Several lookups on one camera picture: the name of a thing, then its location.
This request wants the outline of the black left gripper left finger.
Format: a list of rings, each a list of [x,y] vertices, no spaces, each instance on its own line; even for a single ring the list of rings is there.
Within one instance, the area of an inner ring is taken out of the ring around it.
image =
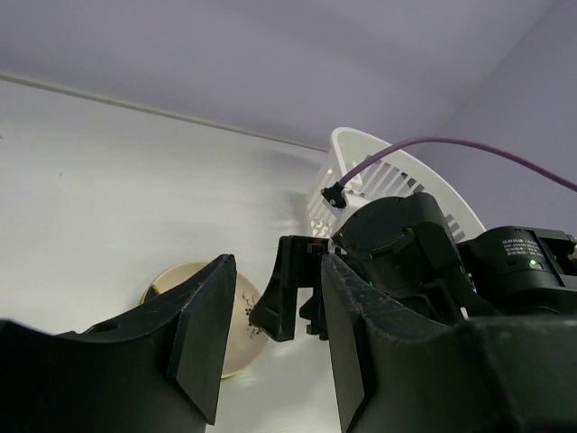
[[[1,323],[4,432],[203,432],[215,423],[236,262],[82,333]]]

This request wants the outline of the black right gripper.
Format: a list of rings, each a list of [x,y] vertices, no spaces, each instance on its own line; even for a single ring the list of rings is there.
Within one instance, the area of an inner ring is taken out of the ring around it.
[[[308,335],[327,341],[330,298],[359,314],[379,315],[390,304],[444,326],[498,312],[475,292],[441,208],[427,193],[374,200],[329,238],[281,237],[249,320],[272,340],[290,341],[301,317]]]

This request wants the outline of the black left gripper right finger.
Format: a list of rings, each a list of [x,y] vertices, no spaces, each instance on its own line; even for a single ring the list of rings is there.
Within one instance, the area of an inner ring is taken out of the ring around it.
[[[379,292],[339,257],[322,291],[344,432],[573,432],[576,320],[448,327]]]

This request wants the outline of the cream plate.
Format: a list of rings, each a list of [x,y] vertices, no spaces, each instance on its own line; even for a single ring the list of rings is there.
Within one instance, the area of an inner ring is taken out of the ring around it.
[[[140,303],[152,300],[201,271],[207,263],[181,263],[156,277],[142,294]],[[250,314],[261,294],[241,273],[236,273],[234,306],[221,378],[232,377],[252,364],[262,353],[269,338],[250,321]]]

